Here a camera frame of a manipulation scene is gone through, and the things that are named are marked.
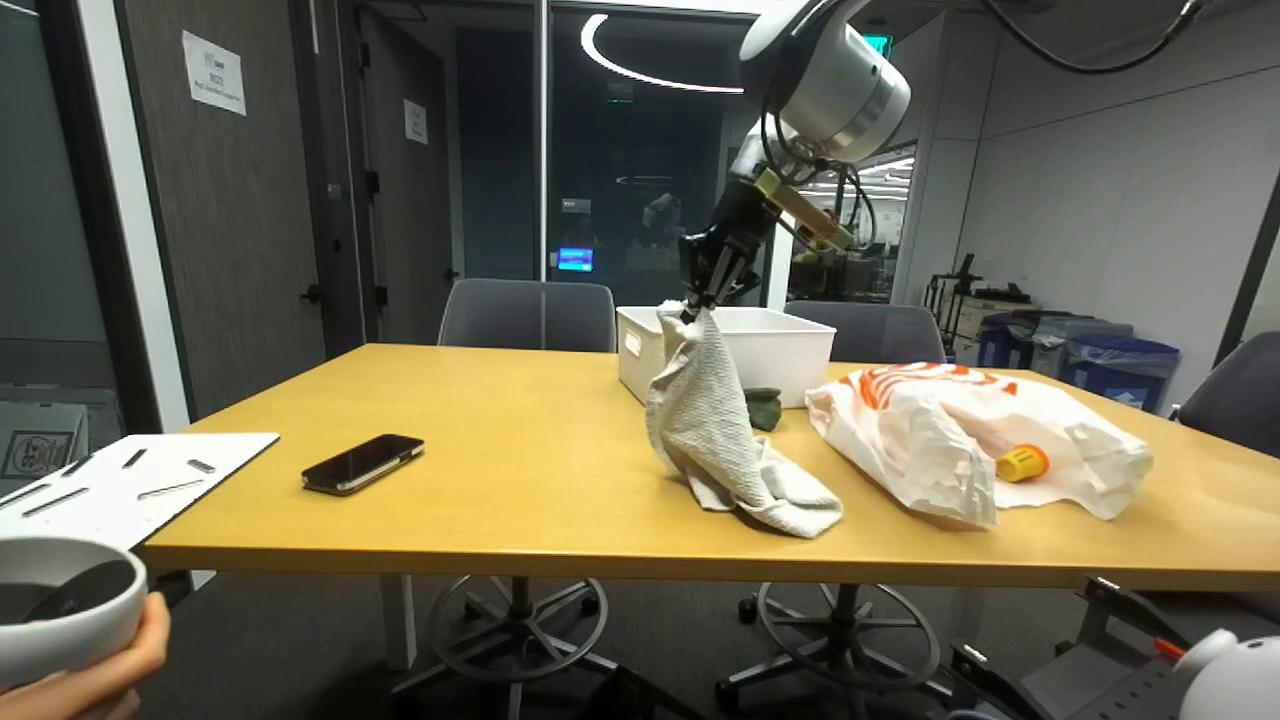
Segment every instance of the black smartphone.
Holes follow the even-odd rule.
[[[304,490],[326,495],[351,495],[374,479],[389,478],[393,470],[417,461],[419,453],[423,453],[419,436],[384,432],[304,470]]]

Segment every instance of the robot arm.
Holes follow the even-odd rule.
[[[796,188],[874,157],[906,119],[907,82],[850,28],[866,4],[775,0],[754,26],[739,67],[762,119],[734,160],[712,223],[681,243],[686,322],[756,288],[754,264],[780,213],[831,242],[841,229]]]

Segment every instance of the plastic bag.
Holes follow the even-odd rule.
[[[906,508],[991,528],[997,508],[1074,500],[1115,521],[1152,470],[1146,441],[1067,391],[956,365],[886,365],[805,391],[817,432]],[[1046,470],[1008,478],[1037,453]]]

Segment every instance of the wooden table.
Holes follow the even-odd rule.
[[[650,447],[615,357],[367,346],[197,424],[282,443],[144,543],[156,568],[363,578],[632,578],[841,586],[1057,586],[1280,592],[1280,461],[1078,391],[1152,443],[1138,504],[1104,523],[1078,504],[1005,512],[991,533],[894,504],[790,413],[769,436],[850,518],[793,542],[702,512]],[[299,470],[374,436],[429,453],[332,500]]]

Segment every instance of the white bowl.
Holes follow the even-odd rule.
[[[54,619],[0,619],[0,690],[42,681],[50,674],[86,667],[122,651],[142,624],[148,595],[148,568],[108,543],[73,536],[8,536],[0,542],[0,587],[50,586],[87,571],[103,561],[130,561],[134,580],[116,595]]]

